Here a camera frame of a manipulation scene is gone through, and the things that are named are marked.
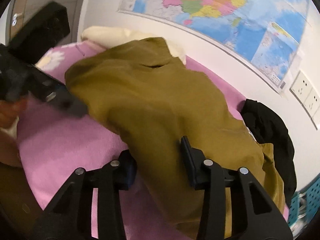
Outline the person's left hand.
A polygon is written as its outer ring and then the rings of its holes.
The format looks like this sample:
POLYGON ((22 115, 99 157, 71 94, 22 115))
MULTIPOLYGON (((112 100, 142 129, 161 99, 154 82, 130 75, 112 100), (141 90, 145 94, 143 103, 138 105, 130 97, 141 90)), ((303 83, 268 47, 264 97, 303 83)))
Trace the person's left hand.
POLYGON ((18 116, 27 107, 27 98, 21 98, 17 102, 7 102, 1 100, 0 114, 1 114, 1 128, 8 129, 12 126, 18 116))

